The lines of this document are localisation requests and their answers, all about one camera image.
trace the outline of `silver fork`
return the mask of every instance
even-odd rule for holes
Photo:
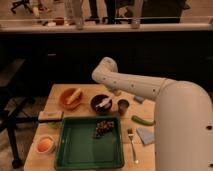
[[[131,145],[132,145],[133,160],[134,160],[135,164],[138,164],[139,161],[138,161],[138,159],[136,157],[135,148],[134,148],[134,145],[133,145],[134,134],[133,134],[132,128],[127,129],[127,133],[128,133],[129,139],[131,141]]]

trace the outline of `plate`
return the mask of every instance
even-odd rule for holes
[[[94,138],[96,124],[114,122],[114,128]],[[115,169],[124,166],[120,120],[111,116],[71,117],[62,122],[55,158],[56,170]]]

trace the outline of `cup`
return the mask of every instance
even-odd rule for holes
[[[129,107],[129,102],[126,99],[120,99],[118,101],[118,113],[124,115]]]

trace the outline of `green cucumber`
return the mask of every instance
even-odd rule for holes
[[[154,121],[147,121],[144,120],[136,115],[132,115],[132,121],[139,123],[141,125],[146,125],[146,126],[153,126],[154,125]]]

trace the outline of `person's leg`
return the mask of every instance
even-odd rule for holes
[[[108,24],[115,23],[115,0],[105,0],[106,8],[107,8],[107,17],[108,17]]]
[[[97,1],[96,0],[89,0],[90,12],[91,16],[86,19],[86,21],[95,21],[95,23],[99,23],[98,17],[98,8],[97,8]]]
[[[91,18],[98,18],[97,1],[89,0]]]

